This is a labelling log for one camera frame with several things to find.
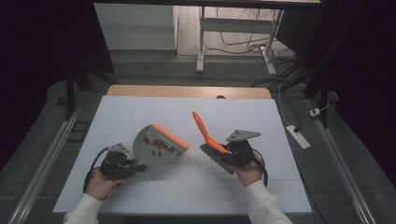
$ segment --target power plug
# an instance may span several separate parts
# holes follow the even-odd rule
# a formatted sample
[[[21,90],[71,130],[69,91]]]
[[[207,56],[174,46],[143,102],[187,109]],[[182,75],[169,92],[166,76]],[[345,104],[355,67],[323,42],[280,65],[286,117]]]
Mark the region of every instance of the power plug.
[[[320,114],[320,110],[318,108],[310,110],[309,114],[311,115],[311,117],[316,117],[317,115]]]

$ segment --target white wall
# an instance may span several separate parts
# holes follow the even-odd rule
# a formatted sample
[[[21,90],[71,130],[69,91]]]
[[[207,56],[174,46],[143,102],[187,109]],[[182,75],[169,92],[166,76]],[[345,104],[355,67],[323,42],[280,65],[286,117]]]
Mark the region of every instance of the white wall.
[[[175,7],[94,5],[109,49],[177,48]]]

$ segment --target person's left hand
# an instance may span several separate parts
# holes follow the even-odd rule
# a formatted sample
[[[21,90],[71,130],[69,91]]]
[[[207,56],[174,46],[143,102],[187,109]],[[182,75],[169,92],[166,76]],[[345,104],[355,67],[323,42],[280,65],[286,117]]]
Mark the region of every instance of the person's left hand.
[[[94,199],[102,201],[117,185],[128,182],[129,179],[110,180],[102,175],[99,168],[92,170],[91,179],[86,193]]]

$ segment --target orange brush handle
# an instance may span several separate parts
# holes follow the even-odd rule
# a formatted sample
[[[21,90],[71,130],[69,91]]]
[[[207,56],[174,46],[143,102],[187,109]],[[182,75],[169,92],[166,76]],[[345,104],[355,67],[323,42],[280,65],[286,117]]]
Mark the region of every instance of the orange brush handle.
[[[207,133],[207,130],[205,128],[205,125],[202,122],[201,118],[199,117],[198,113],[195,112],[195,111],[192,111],[192,116],[194,117],[195,122],[197,123],[199,130],[201,131],[202,135],[204,136],[204,139],[205,139],[206,143],[210,147],[213,147],[214,149],[216,149],[216,150],[218,150],[220,152],[228,153],[228,151],[222,145],[220,145],[216,140],[214,140],[213,138],[211,138],[209,136],[209,134]]]

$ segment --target wooden floor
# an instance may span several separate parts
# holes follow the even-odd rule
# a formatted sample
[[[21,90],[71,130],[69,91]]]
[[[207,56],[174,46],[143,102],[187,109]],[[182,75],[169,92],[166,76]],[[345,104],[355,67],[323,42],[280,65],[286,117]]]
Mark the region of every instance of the wooden floor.
[[[199,44],[199,7],[177,7],[178,30],[177,30],[177,55],[196,56]],[[245,20],[272,20],[274,11],[272,9],[256,8],[227,8],[227,7],[206,7],[206,18],[229,18]],[[220,33],[205,32],[204,43],[205,55],[211,56],[257,56],[261,53],[258,48],[249,51],[249,47],[266,43],[268,35],[241,34],[241,33]],[[280,42],[274,42],[272,49],[278,52],[286,49]],[[288,50],[284,56],[290,56],[293,52]]]

